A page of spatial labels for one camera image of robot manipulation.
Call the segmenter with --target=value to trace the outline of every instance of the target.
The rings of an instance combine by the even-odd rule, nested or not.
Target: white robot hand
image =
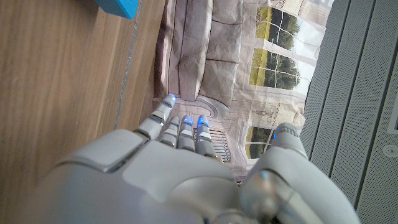
[[[172,118],[159,137],[174,104],[166,96],[134,132],[115,130],[59,161],[16,223],[359,223],[291,124],[277,128],[239,190],[218,161],[206,116],[196,143],[189,116]]]

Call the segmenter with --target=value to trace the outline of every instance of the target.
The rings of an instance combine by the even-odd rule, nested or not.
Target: blue box
[[[138,0],[95,0],[107,13],[131,19],[137,9]]]

